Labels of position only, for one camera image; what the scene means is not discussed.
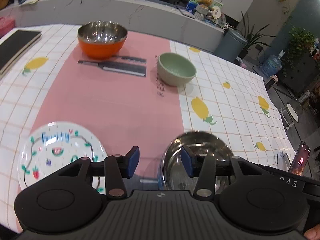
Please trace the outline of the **person right hand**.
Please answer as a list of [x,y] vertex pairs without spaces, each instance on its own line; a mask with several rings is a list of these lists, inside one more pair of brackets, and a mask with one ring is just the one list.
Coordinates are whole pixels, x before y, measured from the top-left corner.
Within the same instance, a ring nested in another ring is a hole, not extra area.
[[308,240],[320,240],[320,224],[308,230],[304,236]]

